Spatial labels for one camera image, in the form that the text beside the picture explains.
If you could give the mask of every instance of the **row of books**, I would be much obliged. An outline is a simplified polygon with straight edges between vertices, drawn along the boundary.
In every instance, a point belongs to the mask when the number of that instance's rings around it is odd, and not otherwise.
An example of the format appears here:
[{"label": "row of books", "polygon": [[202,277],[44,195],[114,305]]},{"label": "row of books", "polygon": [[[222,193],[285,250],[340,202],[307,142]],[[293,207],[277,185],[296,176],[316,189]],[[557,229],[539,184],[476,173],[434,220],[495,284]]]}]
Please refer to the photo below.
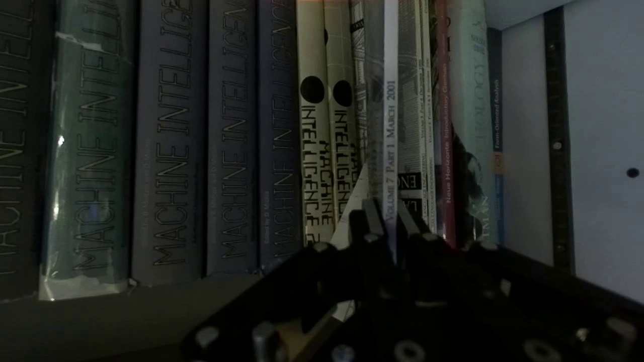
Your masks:
[{"label": "row of books", "polygon": [[499,242],[478,0],[7,0],[0,19],[0,300],[267,271],[344,248],[362,197],[389,228],[401,199],[455,248]]}]

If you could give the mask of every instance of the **bookshelf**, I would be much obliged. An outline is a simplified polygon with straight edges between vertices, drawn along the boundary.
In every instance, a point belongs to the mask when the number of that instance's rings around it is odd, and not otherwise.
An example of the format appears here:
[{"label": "bookshelf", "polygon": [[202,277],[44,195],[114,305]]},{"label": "bookshelf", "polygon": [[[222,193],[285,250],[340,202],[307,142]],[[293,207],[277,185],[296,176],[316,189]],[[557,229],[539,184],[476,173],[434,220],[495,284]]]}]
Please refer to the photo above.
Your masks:
[{"label": "bookshelf", "polygon": [[[534,14],[563,3],[488,0],[504,31],[506,237],[507,248],[552,262],[543,23]],[[640,135],[644,110],[644,33],[640,3],[572,3],[568,64],[573,137],[576,260],[580,276],[644,301],[637,257],[644,232]],[[257,277],[214,277],[124,295],[0,305],[3,359],[94,359],[178,343],[182,336]]]}]

